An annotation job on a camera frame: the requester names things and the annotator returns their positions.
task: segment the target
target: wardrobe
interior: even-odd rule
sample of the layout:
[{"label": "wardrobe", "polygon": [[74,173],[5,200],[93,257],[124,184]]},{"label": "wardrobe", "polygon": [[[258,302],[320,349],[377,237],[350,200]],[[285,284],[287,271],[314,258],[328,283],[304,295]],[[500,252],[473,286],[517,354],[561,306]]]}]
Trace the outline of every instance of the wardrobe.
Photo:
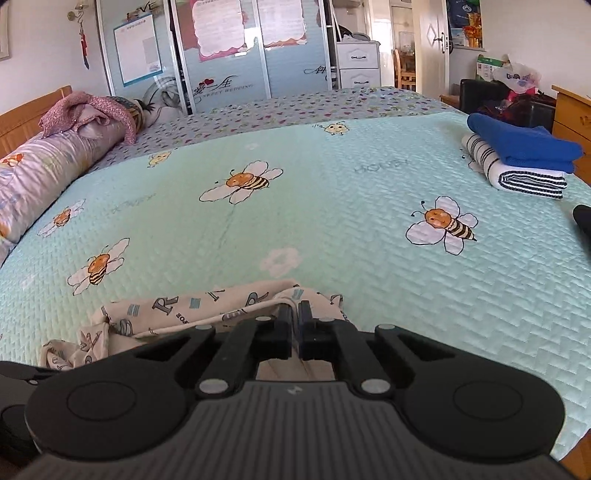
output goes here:
[{"label": "wardrobe", "polygon": [[[96,0],[111,95],[187,114],[330,90],[331,8],[330,0]],[[115,32],[146,16],[161,68],[124,82]]]}]

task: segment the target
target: quilted bedspread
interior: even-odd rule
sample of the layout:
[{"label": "quilted bedspread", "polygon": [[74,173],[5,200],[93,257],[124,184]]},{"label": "quilted bedspread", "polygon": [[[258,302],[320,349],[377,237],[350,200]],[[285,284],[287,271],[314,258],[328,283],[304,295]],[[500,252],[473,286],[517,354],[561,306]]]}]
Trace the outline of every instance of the quilted bedspread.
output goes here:
[{"label": "quilted bedspread", "polygon": [[591,264],[571,216],[591,190],[500,192],[468,168],[466,132],[456,113],[328,119],[88,174],[0,270],[0,358],[36,362],[112,300],[293,277],[342,293],[359,329],[396,323],[544,378],[566,405],[561,457],[591,427]]},{"label": "quilted bedspread", "polygon": [[208,113],[196,113],[154,125],[138,134],[136,144],[121,143],[113,148],[92,170],[100,170],[159,150],[268,128],[313,124],[327,119],[413,116],[452,111],[454,109],[451,106],[438,100],[394,87],[303,93],[245,105],[229,105],[215,108]]}]

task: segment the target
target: dresser drawer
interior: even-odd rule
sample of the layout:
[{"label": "dresser drawer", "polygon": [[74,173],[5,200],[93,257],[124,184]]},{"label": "dresser drawer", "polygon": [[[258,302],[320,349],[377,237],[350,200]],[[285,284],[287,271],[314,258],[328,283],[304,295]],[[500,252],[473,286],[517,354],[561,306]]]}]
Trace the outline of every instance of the dresser drawer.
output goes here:
[{"label": "dresser drawer", "polygon": [[379,87],[379,69],[352,69],[340,71],[341,88]]},{"label": "dresser drawer", "polygon": [[591,107],[589,105],[559,93],[554,119],[591,140]]},{"label": "dresser drawer", "polygon": [[378,46],[375,43],[337,43],[340,69],[378,68]]},{"label": "dresser drawer", "polygon": [[563,140],[577,142],[583,147],[583,156],[574,162],[574,174],[586,183],[591,184],[591,140],[581,137],[578,133],[558,122],[554,122],[552,134]]}]

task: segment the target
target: striped towel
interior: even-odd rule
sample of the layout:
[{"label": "striped towel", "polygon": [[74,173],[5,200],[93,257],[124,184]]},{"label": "striped towel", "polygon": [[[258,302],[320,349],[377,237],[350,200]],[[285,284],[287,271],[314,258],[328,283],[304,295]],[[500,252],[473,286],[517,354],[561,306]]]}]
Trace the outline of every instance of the striped towel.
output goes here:
[{"label": "striped towel", "polygon": [[477,134],[466,135],[462,138],[462,145],[473,159],[468,166],[482,173],[493,187],[553,199],[562,198],[562,191],[566,188],[566,174],[563,171],[505,165],[492,147]]}]

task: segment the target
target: plastic bag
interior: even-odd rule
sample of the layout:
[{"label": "plastic bag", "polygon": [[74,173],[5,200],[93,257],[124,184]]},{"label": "plastic bag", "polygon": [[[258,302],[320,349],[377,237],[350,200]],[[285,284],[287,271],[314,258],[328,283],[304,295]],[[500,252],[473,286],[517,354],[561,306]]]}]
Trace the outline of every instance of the plastic bag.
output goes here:
[{"label": "plastic bag", "polygon": [[538,88],[542,75],[521,63],[510,63],[494,70],[492,77],[507,85],[515,93],[525,93],[531,88]]}]

